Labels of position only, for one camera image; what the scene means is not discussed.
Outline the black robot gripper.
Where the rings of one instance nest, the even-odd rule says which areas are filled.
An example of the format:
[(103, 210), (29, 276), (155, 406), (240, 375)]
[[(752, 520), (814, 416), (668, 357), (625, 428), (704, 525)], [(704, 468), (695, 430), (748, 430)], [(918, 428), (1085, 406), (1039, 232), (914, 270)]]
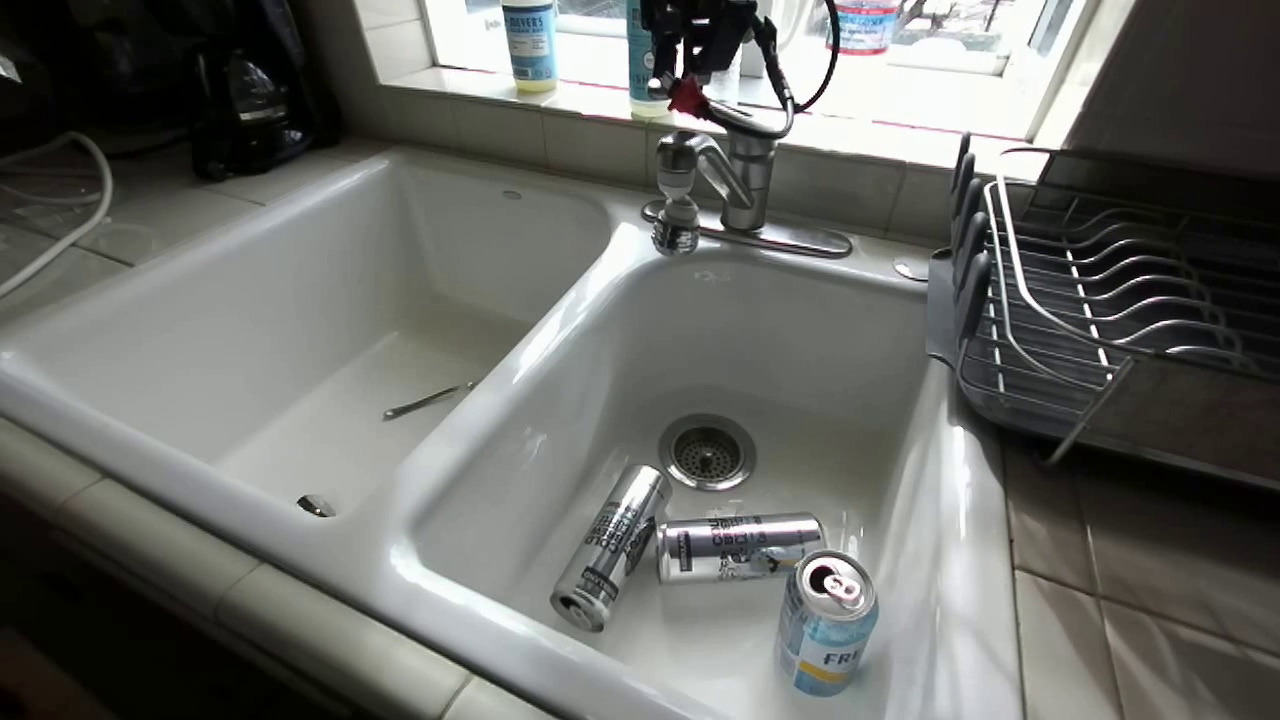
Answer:
[(709, 81), (754, 33), (754, 0), (639, 0), (639, 27), (653, 43), (653, 81)]

